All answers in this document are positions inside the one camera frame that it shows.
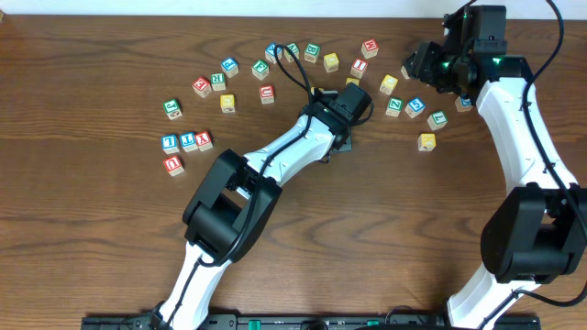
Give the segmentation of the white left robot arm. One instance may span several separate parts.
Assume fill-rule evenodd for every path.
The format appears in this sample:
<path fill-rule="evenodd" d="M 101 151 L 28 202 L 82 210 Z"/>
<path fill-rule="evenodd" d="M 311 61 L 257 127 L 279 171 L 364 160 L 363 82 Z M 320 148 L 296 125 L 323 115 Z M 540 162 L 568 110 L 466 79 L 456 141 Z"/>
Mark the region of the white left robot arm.
<path fill-rule="evenodd" d="M 153 309 L 151 328 L 198 328 L 226 268 L 258 240 L 284 184 L 340 149 L 372 109 L 371 97 L 354 83 L 340 93 L 317 91 L 294 126 L 268 146 L 243 156 L 222 152 L 183 212 L 183 267 L 170 297 Z"/>

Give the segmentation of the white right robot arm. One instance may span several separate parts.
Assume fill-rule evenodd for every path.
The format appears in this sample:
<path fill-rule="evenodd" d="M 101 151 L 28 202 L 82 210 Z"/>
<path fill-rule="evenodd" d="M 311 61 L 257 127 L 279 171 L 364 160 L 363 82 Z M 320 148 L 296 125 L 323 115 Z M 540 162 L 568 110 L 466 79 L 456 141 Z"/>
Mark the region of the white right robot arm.
<path fill-rule="evenodd" d="M 403 75 L 470 100 L 490 130 L 506 198 L 482 230 L 482 264 L 446 303 L 445 324 L 492 329 L 522 297 L 575 271 L 586 249 L 586 190 L 564 165 L 536 98 L 537 73 L 507 51 L 506 9 L 469 2 L 443 19 Z"/>

